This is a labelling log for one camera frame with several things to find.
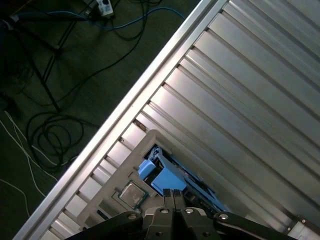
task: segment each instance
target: aluminum slat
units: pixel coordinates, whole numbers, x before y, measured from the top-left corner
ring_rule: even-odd
[[[80,188],[79,192],[82,193],[88,201],[91,201],[99,192],[101,187],[102,186],[99,183],[89,177],[88,180]]]
[[[216,16],[209,28],[226,41],[235,50],[251,61],[264,73],[268,80],[278,88],[283,88],[292,99],[301,101],[304,108],[310,109],[320,116],[320,93],[309,85],[303,76],[297,75],[295,69],[286,64],[283,58],[261,45],[253,36],[247,34],[239,26],[222,14]]]
[[[223,98],[239,113],[246,116],[259,129],[264,131],[264,134],[307,165],[309,169],[315,173],[320,173],[320,165],[316,159],[320,152],[310,145],[307,139],[289,128],[282,119],[266,110],[261,103],[254,102],[250,95],[242,91],[231,79],[223,75],[214,65],[201,58],[197,53],[190,51],[187,57],[194,64],[184,59],[181,66],[197,78],[204,85],[204,88],[209,88],[210,91]]]
[[[302,17],[287,8],[279,0],[250,0],[250,2],[280,25],[314,54],[320,57],[320,31],[308,24]]]
[[[145,135],[146,133],[144,131],[142,131],[137,125],[132,123],[124,132],[122,138],[130,143],[133,147],[136,147]]]
[[[254,10],[254,8],[249,7],[243,1],[232,0],[225,6],[222,14],[225,13],[284,57],[286,61],[290,62],[314,84],[320,87],[320,63],[304,49],[301,49],[299,45],[285,35],[283,31],[277,29],[272,23],[267,21],[261,14]]]
[[[316,145],[320,145],[320,131],[314,131],[320,129],[320,123],[259,74],[248,62],[236,55],[232,49],[208,32],[203,33],[195,46],[271,109],[309,136]]]
[[[109,173],[107,173],[103,167],[98,166],[92,175],[92,178],[97,181],[98,183],[100,183],[101,185],[105,184],[109,178],[111,177],[111,175]]]
[[[279,149],[276,144],[266,139],[263,136],[263,133],[259,133],[257,129],[254,129],[252,122],[250,122],[249,119],[245,119],[244,116],[237,114],[237,111],[233,106],[227,105],[221,98],[213,97],[213,92],[210,92],[210,94],[205,91],[202,87],[196,84],[194,80],[191,80],[178,69],[171,74],[171,76],[166,80],[166,83],[181,94],[182,97],[186,98],[186,100],[193,104],[199,111],[213,120],[213,124],[217,124],[216,128],[220,133],[233,141],[237,140],[237,145],[244,145],[246,150],[243,150],[243,153],[238,153],[238,157],[236,155],[234,156],[234,158],[238,158],[238,161],[243,161],[243,158],[252,158],[254,161],[261,164],[257,169],[260,169],[264,164],[266,164],[266,168],[271,168],[269,172],[273,172],[275,175],[285,178],[287,180],[287,184],[292,184],[299,189],[303,189],[303,192],[310,199],[317,196],[315,193],[320,189],[320,182],[313,177],[309,171],[304,169],[301,164],[298,164],[294,158],[289,157],[287,153]],[[162,99],[162,102],[164,101],[163,99],[167,99],[174,103],[171,95],[169,96],[166,93],[164,94],[165,95],[158,97]],[[210,129],[209,124],[204,125],[203,123],[203,126],[204,128]],[[209,136],[208,139],[205,139],[205,135],[203,136],[203,140],[205,142],[208,141],[209,143],[216,142],[220,138],[217,133],[216,135],[217,138],[215,140],[211,137],[209,138]],[[231,144],[232,142],[225,142],[226,149],[231,148]]]
[[[59,215],[58,219],[65,226],[67,226],[69,229],[71,229],[71,231],[73,231],[75,234],[80,232],[81,227],[75,221],[73,221],[70,217],[68,217],[64,212],[62,212]]]
[[[47,230],[45,234],[41,237],[41,240],[61,240],[56,235],[54,235],[52,232]]]
[[[75,195],[72,200],[65,207],[71,214],[77,217],[81,211],[86,207],[87,203],[78,195]]]
[[[117,141],[108,153],[108,157],[110,157],[118,164],[118,166],[120,166],[124,162],[124,160],[126,160],[130,152],[131,151],[128,148]]]
[[[193,138],[192,135],[186,135],[184,130],[174,126],[172,121],[169,122],[148,105],[144,108],[143,112],[147,114],[149,118],[144,116],[144,114],[140,114],[137,116],[137,119],[141,123],[150,129],[156,129],[161,132],[171,143],[178,146],[194,160],[193,163],[186,165],[189,169],[195,169],[195,173],[200,175],[204,180],[211,179],[210,182],[207,181],[208,184],[218,192],[223,192],[224,188],[228,187],[228,189],[231,189],[231,194],[235,194],[235,196],[239,196],[241,200],[243,200],[245,207],[240,205],[237,206],[237,208],[248,208],[253,213],[259,213],[257,217],[258,220],[275,229],[283,230],[285,226],[291,222],[288,216],[279,211],[279,209],[270,204],[270,202],[266,201],[265,196],[251,184],[249,179],[238,175],[236,170],[228,167],[223,161],[219,160],[219,156],[213,157],[212,152],[202,148],[202,146],[199,147],[199,143],[197,143],[197,140]],[[222,198],[220,200],[228,206],[234,203],[232,199],[234,198]]]
[[[74,234],[76,234],[75,232],[73,232],[71,229],[69,229],[66,225],[64,225],[58,219],[53,222],[51,227],[54,230],[56,230],[59,234],[61,234],[64,237],[64,239],[69,238],[69,237],[73,236]]]

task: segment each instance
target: bolt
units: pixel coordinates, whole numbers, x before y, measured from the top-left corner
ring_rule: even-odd
[[[128,219],[130,219],[130,220],[133,220],[133,219],[136,219],[136,218],[137,218],[137,215],[135,215],[135,214],[128,215]]]
[[[161,212],[162,214],[167,214],[167,213],[169,212],[169,209],[163,208],[163,209],[160,210],[160,212]]]
[[[222,220],[227,220],[227,219],[229,218],[227,214],[221,214],[219,217],[220,217]]]
[[[184,210],[187,214],[192,214],[194,212],[193,209],[191,208],[187,208],[186,210]]]

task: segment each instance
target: white cable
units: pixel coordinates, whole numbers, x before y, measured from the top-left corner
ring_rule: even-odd
[[[27,200],[27,196],[26,194],[19,188],[17,188],[16,186],[12,185],[11,183],[0,179],[1,182],[8,184],[9,186],[13,187],[14,189],[16,189],[17,191],[19,191],[20,193],[22,193],[23,197],[24,197],[24,203],[25,203],[25,209],[26,209],[26,213],[28,214],[28,217],[30,217],[30,213],[29,213],[29,209],[28,209],[28,200]]]
[[[38,192],[46,197],[46,195],[39,189],[37,183],[36,183],[36,180],[35,180],[35,176],[34,176],[34,172],[32,171],[32,168],[31,168],[31,164],[30,164],[30,156],[28,155],[28,153],[26,152],[26,150],[20,146],[20,144],[17,142],[17,140],[10,134],[10,132],[8,131],[8,129],[6,128],[6,126],[3,124],[3,122],[0,120],[0,124],[4,127],[4,130],[9,134],[9,136],[15,141],[15,143],[21,148],[21,150],[23,151],[24,155],[26,156],[26,159],[28,160],[28,165],[29,165],[29,169],[30,169],[30,173],[31,173],[31,177],[32,177],[32,180],[33,180],[33,183],[34,183],[34,186],[35,188],[38,190]]]
[[[7,128],[5,127],[5,125],[2,123],[2,121],[0,121],[0,123],[2,124],[2,126],[4,127],[4,129],[6,130],[6,132],[9,134],[9,136],[15,141],[15,143],[20,147],[20,149],[24,152],[24,154],[28,157],[28,159],[30,159],[38,168],[40,168],[45,174],[47,174],[48,176],[50,176],[51,178],[53,178],[56,182],[58,182],[58,180],[52,176],[50,173],[46,172],[45,170],[43,170],[33,159],[32,157],[28,154],[28,152],[24,149],[23,145],[20,145],[17,140],[9,133],[9,131],[7,130]],[[17,133],[17,130],[16,128],[14,128],[14,131],[15,133],[17,134],[17,137],[21,143],[21,140],[18,136],[18,133]]]
[[[20,133],[20,134],[22,135],[22,137],[24,138],[24,140],[27,141],[26,136],[22,133],[22,131],[20,130],[20,128],[18,127],[18,125],[15,123],[15,121],[13,120],[13,118],[11,117],[11,115],[10,115],[7,111],[4,111],[4,112],[5,112],[5,114],[7,115],[7,117],[9,118],[9,120],[12,122],[14,128],[17,128],[18,131],[19,131],[19,133]],[[45,157],[45,159],[47,159],[48,162],[50,162],[52,165],[55,165],[55,166],[58,165],[58,164],[54,163],[53,161],[51,161],[40,149],[38,149],[38,148],[35,147],[34,145],[32,145],[32,148],[35,149],[36,151],[38,151],[40,154],[42,154],[42,155]]]

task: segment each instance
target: black cable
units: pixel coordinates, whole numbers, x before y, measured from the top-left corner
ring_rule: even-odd
[[[82,13],[88,8],[88,6],[90,6],[90,4],[93,3],[94,1],[95,1],[95,0],[91,0],[91,1],[79,12],[79,14],[82,14]],[[63,47],[63,45],[64,45],[65,42],[67,41],[68,37],[70,36],[71,32],[72,32],[73,29],[75,28],[76,24],[77,24],[76,21],[73,21],[73,22],[70,22],[70,23],[69,23],[68,27],[67,27],[66,30],[63,32],[60,40],[58,41],[58,46],[59,46],[60,48]],[[49,59],[47,65],[46,65],[46,67],[45,67],[45,71],[44,71],[44,73],[43,73],[43,75],[42,75],[42,77],[43,77],[43,79],[44,79],[45,82],[46,82],[46,81],[48,80],[48,78],[49,78],[49,73],[51,72],[51,69],[52,69],[53,66],[54,66],[55,60],[56,60],[56,57],[55,57],[55,56],[50,56],[50,59]],[[25,86],[23,87],[23,89],[21,89],[20,92],[22,92],[25,97],[27,97],[30,101],[32,101],[32,102],[35,103],[36,105],[41,106],[41,107],[44,107],[43,104],[37,102],[36,100],[34,100],[32,97],[30,97],[28,94],[26,94],[26,93],[24,92],[24,90],[25,90],[26,88],[27,88],[27,85],[25,85]]]
[[[121,0],[118,0],[118,1],[116,2],[115,6],[114,6],[114,8],[113,8],[114,10],[116,9],[116,7],[117,7],[117,5],[120,3],[120,1],[121,1]],[[132,1],[132,2],[142,3],[142,0]],[[114,19],[113,19],[113,18],[111,19],[111,26],[112,26],[112,28],[115,28]],[[134,35],[134,36],[124,36],[124,35],[120,34],[120,33],[119,33],[119,30],[117,30],[117,29],[114,29],[114,33],[117,35],[118,38],[120,38],[120,39],[122,39],[122,40],[124,40],[124,41],[133,41],[133,40],[137,39],[137,38],[140,36],[140,34],[142,33],[142,30],[143,30],[143,28],[141,28],[140,31],[139,31],[136,35]]]
[[[146,27],[146,24],[147,24],[147,19],[148,19],[148,16],[145,15],[147,11],[145,11],[145,8],[144,8],[144,4],[143,2],[141,2],[141,10],[142,10],[142,15],[144,16],[143,18],[143,25],[141,27],[141,31],[140,31],[140,35],[138,37],[138,40],[136,41],[136,43],[134,44],[134,46],[125,54],[123,55],[122,57],[120,57],[117,61],[113,62],[112,64],[106,66],[106,67],[103,67],[101,68],[100,70],[98,71],[95,71],[94,73],[92,73],[91,75],[87,76],[85,79],[83,79],[82,81],[78,82],[73,88],[71,88],[64,96],[62,96],[61,98],[59,98],[58,100],[56,100],[55,102],[56,103],[59,103],[61,101],[63,101],[65,98],[67,98],[73,91],[75,91],[76,89],[78,89],[78,92],[79,90],[81,89],[81,87],[88,81],[90,80],[91,78],[93,78],[94,76],[98,75],[99,73],[109,69],[109,68],[112,68],[114,65],[118,64],[119,62],[121,62],[124,58],[126,58],[129,54],[131,54],[133,52],[133,50],[135,50],[135,48],[138,46],[140,40],[141,40],[141,37],[143,35],[143,32],[145,30],[145,27]],[[31,100],[33,103],[39,105],[39,106],[42,106],[42,107],[48,107],[48,106],[51,106],[52,103],[49,103],[49,104],[42,104],[42,103],[39,103],[37,102],[36,100],[34,100],[32,97],[28,96],[25,94],[25,96]]]
[[[1,73],[1,77],[4,79],[9,78],[11,83],[16,86],[23,87],[15,92],[15,94],[20,94],[31,82],[34,75],[34,70],[26,62],[19,62],[18,60],[8,60],[5,56],[3,61],[4,72]]]
[[[40,117],[45,117],[45,120],[41,121],[41,124],[32,130],[33,123],[39,122]],[[64,165],[69,165],[72,162],[73,157],[65,161],[66,154],[81,143],[85,134],[85,126],[95,129],[100,127],[89,121],[56,112],[42,112],[34,115],[28,121],[25,130],[26,140],[34,160],[47,172],[56,173],[60,171]],[[79,136],[76,139],[72,138],[71,127],[78,128]],[[42,160],[32,146],[37,146],[48,156],[56,157],[58,163],[52,165],[47,160]]]

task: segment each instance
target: wire bundle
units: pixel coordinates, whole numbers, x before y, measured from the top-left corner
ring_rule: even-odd
[[[45,117],[45,120],[32,130],[33,123],[39,121],[41,117]],[[81,143],[85,135],[85,126],[99,128],[96,124],[66,114],[43,112],[34,115],[27,123],[25,137],[36,163],[49,173],[59,172],[63,166],[72,163],[78,154],[68,160],[66,155]],[[72,129],[79,133],[78,137],[71,135]],[[57,162],[48,163],[39,157],[33,147],[35,144],[46,155],[57,158]]]
[[[148,20],[148,15],[151,14],[151,13],[155,13],[155,12],[158,12],[158,11],[170,11],[170,12],[173,12],[175,14],[178,14],[181,18],[185,19],[184,16],[176,11],[175,9],[172,9],[172,8],[169,8],[169,7],[156,7],[156,8],[153,8],[150,10],[150,7],[151,6],[154,6],[154,5],[158,5],[160,4],[163,0],[158,0],[158,1],[150,1],[150,0],[129,0],[130,2],[133,2],[133,3],[137,3],[137,4],[140,4],[141,5],[141,17],[138,17],[137,19],[135,20],[132,20],[126,24],[122,24],[122,25],[118,25],[118,26],[115,26],[114,25],[114,21],[113,19],[110,21],[111,22],[111,26],[104,26],[104,25],[101,25],[99,23],[96,23],[96,22],[92,22],[90,21],[90,19],[84,17],[81,15],[81,13],[87,8],[85,8],[84,10],[82,10],[80,13],[74,13],[74,12],[70,12],[70,11],[50,11],[50,12],[46,12],[46,14],[50,15],[50,16],[55,16],[55,15],[60,15],[60,14],[67,14],[67,15],[72,15],[72,16],[77,16],[77,17],[80,17],[80,18],[83,18],[85,20],[87,20],[89,23],[91,23],[92,25],[94,26],[97,26],[99,28],[103,28],[103,29],[106,29],[108,31],[115,31],[115,34],[122,40],[125,40],[125,41],[133,41],[133,40],[136,40],[136,43],[133,45],[133,47],[127,52],[125,53],[122,57],[120,57],[119,59],[117,59],[115,62],[111,63],[110,65],[108,66],[105,66],[95,72],[93,72],[92,74],[90,74],[89,76],[87,76],[86,78],[84,78],[83,80],[81,80],[80,82],[78,82],[77,84],[75,84],[65,95],[63,95],[62,97],[60,97],[59,99],[56,100],[56,103],[60,103],[62,102],[63,100],[65,100],[68,96],[70,96],[73,92],[75,92],[74,96],[73,96],[73,100],[77,97],[78,93],[79,93],[79,90],[82,88],[82,86],[88,82],[90,79],[92,79],[94,76],[100,74],[101,72],[107,70],[107,69],[110,69],[112,68],[113,66],[117,65],[119,62],[121,62],[123,59],[125,59],[128,55],[130,55],[134,50],[135,48],[138,46],[140,40],[141,40],[141,37],[144,33],[144,30],[145,30],[145,26],[147,24],[147,20]],[[117,6],[119,5],[119,3],[121,2],[121,0],[118,0],[114,5],[113,5],[113,10],[115,11]],[[20,16],[23,16],[23,15],[30,15],[30,14],[35,14],[34,12],[23,12],[23,13],[19,13]],[[134,36],[124,36],[124,35],[121,35],[119,32],[117,32],[117,30],[119,29],[123,29],[123,28],[126,28],[132,24],[135,24],[139,21],[142,21],[142,24],[141,24],[141,28],[139,30],[139,32],[134,35]],[[72,29],[74,28],[75,26],[75,23],[71,23],[68,28]],[[35,100],[33,97],[27,95],[27,94],[24,94],[30,101],[32,101],[34,104],[38,105],[38,106],[41,106],[41,107],[48,107],[48,106],[51,106],[52,103],[40,103],[39,101]]]

